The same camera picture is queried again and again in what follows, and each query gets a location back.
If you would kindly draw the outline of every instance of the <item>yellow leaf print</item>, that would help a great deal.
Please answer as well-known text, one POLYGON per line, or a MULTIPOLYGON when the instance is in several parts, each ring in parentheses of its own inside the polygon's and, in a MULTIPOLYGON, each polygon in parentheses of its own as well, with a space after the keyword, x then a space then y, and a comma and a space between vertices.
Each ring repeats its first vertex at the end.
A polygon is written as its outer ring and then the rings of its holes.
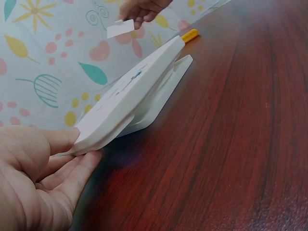
POLYGON ((20 4, 26 11, 28 11, 27 13, 21 15, 19 18, 17 18, 14 22, 20 22, 23 21, 31 16, 33 16, 33 28, 34 28, 34 33, 36 33, 37 28, 38 28, 38 20, 44 25, 46 26, 48 29, 51 30, 51 26, 43 19, 42 16, 45 17, 53 17, 54 15, 46 12, 44 10, 55 7, 57 4, 50 4, 50 5, 46 5, 46 6, 42 6, 39 7, 40 5, 40 0, 36 0, 36 3, 34 5, 34 3, 32 2, 32 0, 26 0, 26 2, 28 3, 29 7, 24 5, 24 4, 20 4))
POLYGON ((151 42, 156 46, 157 48, 160 48, 163 45, 162 38, 160 37, 160 34, 157 34, 157 38, 150 32, 150 35, 152 37, 151 42))
POLYGON ((28 58, 33 62, 39 63, 29 57, 28 49, 26 45, 19 39, 13 38, 7 35, 4 35, 6 43, 9 45, 11 51, 14 53, 14 55, 20 57, 20 58, 28 58))
POLYGON ((169 23, 167 21, 167 19, 162 15, 162 14, 159 14, 155 19, 154 21, 159 24, 161 27, 163 28, 169 28, 171 30, 174 30, 174 31, 177 31, 175 29, 172 29, 171 27, 169 27, 169 23))

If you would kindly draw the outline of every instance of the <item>teal leaf print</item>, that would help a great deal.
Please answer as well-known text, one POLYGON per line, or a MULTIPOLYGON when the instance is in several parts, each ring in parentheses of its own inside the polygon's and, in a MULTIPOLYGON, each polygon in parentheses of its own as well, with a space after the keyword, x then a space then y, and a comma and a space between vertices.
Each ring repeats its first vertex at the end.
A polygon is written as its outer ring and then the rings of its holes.
POLYGON ((47 106, 58 108, 57 93, 62 81, 48 74, 37 76, 34 81, 24 78, 17 78, 18 81, 33 83, 34 92, 47 106))
POLYGON ((16 2, 17 2, 17 0, 6 0, 6 2, 4 4, 4 20, 5 21, 10 17, 10 15, 11 15, 11 13, 12 13, 15 5, 16 5, 16 2))
POLYGON ((108 82, 106 74, 100 68, 90 64, 79 64, 87 76, 95 83, 105 85, 108 82))

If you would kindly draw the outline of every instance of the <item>yellow flower print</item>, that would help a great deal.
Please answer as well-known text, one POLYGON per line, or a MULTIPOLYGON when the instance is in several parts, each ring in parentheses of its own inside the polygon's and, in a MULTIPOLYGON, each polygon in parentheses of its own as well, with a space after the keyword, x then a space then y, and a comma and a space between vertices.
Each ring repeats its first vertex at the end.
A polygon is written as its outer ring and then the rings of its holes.
POLYGON ((19 18, 17 18, 14 22, 20 22, 23 21, 31 16, 33 16, 33 27, 34 27, 34 33, 37 31, 38 28, 38 20, 45 25, 48 29, 51 30, 51 26, 48 25, 48 23, 43 19, 42 16, 46 16, 46 17, 53 17, 54 15, 51 13, 46 12, 45 10, 55 7, 57 4, 50 4, 50 5, 46 5, 46 6, 42 6, 39 7, 40 4, 40 0, 36 0, 36 3, 34 5, 34 3, 32 2, 32 0, 26 0, 29 7, 24 5, 24 4, 20 4, 26 11, 28 11, 27 13, 21 15, 19 18))
POLYGON ((152 34, 152 32, 150 32, 150 35, 152 37, 151 43, 153 43, 154 46, 156 46, 157 48, 160 48, 163 45, 163 41, 160 34, 159 33, 157 34, 157 38, 152 34))

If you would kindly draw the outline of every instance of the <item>yellow dot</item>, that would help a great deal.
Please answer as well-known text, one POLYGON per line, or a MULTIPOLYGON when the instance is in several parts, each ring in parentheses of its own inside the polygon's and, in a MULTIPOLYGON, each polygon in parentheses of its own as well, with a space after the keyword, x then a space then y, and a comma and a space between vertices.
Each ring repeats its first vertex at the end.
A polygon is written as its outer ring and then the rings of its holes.
POLYGON ((65 118, 64 118, 65 124, 68 125, 69 127, 72 127, 76 123, 76 119, 77 119, 77 117, 76 117, 75 113, 70 111, 70 112, 66 113, 66 115, 65 115, 65 118))
POLYGON ((72 101, 72 106, 74 108, 77 108, 78 107, 78 104, 79 104, 79 100, 77 98, 74 98, 73 101, 72 101))
POLYGON ((85 113, 88 113, 89 110, 91 110, 91 108, 92 108, 91 104, 88 104, 87 106, 85 106, 85 113))
POLYGON ((100 94, 95 95, 95 101, 98 101, 100 99, 101 99, 101 95, 100 94))
POLYGON ((89 93, 85 91, 84 93, 82 93, 81 98, 82 100, 87 100, 89 98, 89 93))

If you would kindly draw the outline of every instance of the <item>pink dot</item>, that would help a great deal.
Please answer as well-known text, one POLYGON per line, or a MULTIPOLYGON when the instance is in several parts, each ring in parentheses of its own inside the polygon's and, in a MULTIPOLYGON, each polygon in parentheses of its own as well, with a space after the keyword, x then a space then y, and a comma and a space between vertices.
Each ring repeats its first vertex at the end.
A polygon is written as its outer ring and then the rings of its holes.
POLYGON ((85 35, 85 32, 83 32, 83 31, 80 31, 79 33, 78 33, 78 37, 83 37, 85 35))
POLYGON ((62 57, 62 58, 66 58, 66 57, 67 57, 67 53, 66 53, 65 51, 62 52, 62 53, 61 53, 61 57, 62 57))
POLYGON ((59 41, 61 38, 62 38, 61 34, 56 34, 56 37, 55 37, 56 41, 59 41))
POLYGON ((5 60, 0 58, 0 76, 5 75, 7 70, 8 70, 8 66, 6 65, 5 60))
POLYGON ((67 47, 71 47, 73 44, 74 44, 74 43, 73 43, 73 41, 72 41, 71 39, 65 42, 65 45, 66 45, 67 47))
POLYGON ((73 33, 73 30, 71 28, 69 28, 69 29, 66 30, 65 35, 70 36, 70 35, 72 35, 72 33, 73 33))
POLYGON ((54 63, 56 62, 56 59, 54 57, 50 58, 48 61, 49 65, 54 65, 54 63))
POLYGON ((185 20, 180 21, 179 24, 178 24, 178 28, 179 28, 180 31, 185 30, 189 26, 190 26, 190 24, 185 20))
POLYGON ((20 120, 14 116, 10 118, 10 122, 12 125, 20 125, 20 120))
POLYGON ((10 101, 10 102, 8 102, 8 107, 9 108, 15 108, 15 107, 17 107, 17 103, 15 102, 15 101, 10 101))
POLYGON ((23 117, 27 117, 27 116, 30 115, 29 111, 28 111, 27 109, 24 109, 24 108, 22 108, 22 109, 19 110, 19 114, 20 114, 21 116, 23 116, 23 117))
POLYGON ((57 44, 55 42, 49 42, 45 48, 48 54, 55 53, 57 51, 57 44))

